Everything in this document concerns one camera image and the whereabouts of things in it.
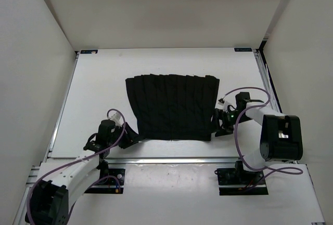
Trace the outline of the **black pleated skirt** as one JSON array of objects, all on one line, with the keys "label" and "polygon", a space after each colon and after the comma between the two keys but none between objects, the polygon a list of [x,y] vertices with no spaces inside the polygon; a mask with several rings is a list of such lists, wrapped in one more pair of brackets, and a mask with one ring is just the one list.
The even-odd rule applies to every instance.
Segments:
[{"label": "black pleated skirt", "polygon": [[206,75],[139,75],[125,81],[138,135],[210,141],[220,80]]}]

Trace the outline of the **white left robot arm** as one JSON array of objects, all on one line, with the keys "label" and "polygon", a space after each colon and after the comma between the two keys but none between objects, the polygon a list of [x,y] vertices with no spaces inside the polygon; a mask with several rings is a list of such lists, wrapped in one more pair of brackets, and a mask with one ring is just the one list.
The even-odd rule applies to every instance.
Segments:
[{"label": "white left robot arm", "polygon": [[25,221],[29,224],[67,224],[80,196],[100,183],[114,185],[115,193],[121,193],[120,180],[109,174],[106,157],[111,148],[126,149],[140,139],[127,123],[101,121],[98,131],[88,138],[74,162],[53,169],[36,181],[27,197]]}]

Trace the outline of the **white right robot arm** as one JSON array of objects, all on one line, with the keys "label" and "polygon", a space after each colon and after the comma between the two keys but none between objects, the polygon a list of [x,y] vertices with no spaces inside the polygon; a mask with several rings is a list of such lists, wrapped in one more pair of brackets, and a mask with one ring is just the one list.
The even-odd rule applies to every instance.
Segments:
[{"label": "white right robot arm", "polygon": [[[233,135],[235,146],[242,165],[234,169],[234,178],[246,183],[252,178],[253,171],[269,169],[284,174],[301,174],[300,170],[273,169],[267,165],[270,161],[297,161],[302,158],[303,144],[300,119],[295,115],[286,115],[269,108],[266,102],[252,99],[249,92],[240,92],[235,96],[236,105],[221,98],[222,109],[216,109],[213,119],[217,129],[215,135]],[[259,147],[248,155],[241,152],[238,128],[239,124],[255,121],[261,126]]]}]

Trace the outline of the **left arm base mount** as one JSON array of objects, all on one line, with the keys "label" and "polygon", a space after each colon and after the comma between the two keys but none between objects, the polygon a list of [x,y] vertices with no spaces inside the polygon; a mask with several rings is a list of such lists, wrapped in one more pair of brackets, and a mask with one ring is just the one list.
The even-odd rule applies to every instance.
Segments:
[{"label": "left arm base mount", "polygon": [[123,194],[125,182],[125,168],[109,165],[108,169],[101,173],[95,185],[87,189],[86,194]]}]

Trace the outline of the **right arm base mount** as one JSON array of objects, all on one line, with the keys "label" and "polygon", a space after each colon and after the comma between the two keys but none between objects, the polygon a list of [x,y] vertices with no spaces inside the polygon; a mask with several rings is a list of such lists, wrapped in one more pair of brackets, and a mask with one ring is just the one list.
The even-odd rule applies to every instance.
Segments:
[{"label": "right arm base mount", "polygon": [[247,171],[242,161],[233,167],[217,168],[220,196],[268,195],[262,171]]}]

